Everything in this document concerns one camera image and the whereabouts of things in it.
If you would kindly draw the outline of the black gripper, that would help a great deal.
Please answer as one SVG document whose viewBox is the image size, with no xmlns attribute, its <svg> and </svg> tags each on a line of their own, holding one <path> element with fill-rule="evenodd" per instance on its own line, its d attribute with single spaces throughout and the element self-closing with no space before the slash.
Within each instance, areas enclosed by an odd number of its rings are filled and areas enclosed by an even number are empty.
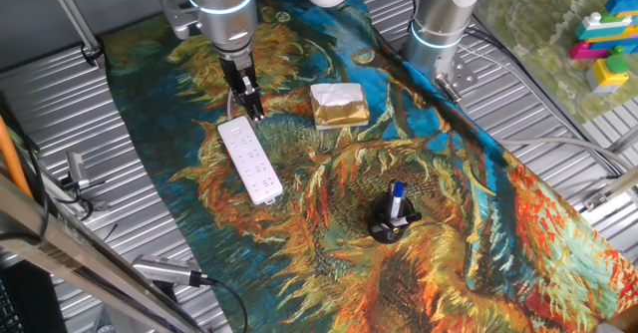
<svg viewBox="0 0 638 333">
<path fill-rule="evenodd" d="M 253 57 L 250 51 L 219 53 L 224 75 L 235 101 L 253 121 L 264 119 L 261 91 L 255 80 Z"/>
</svg>

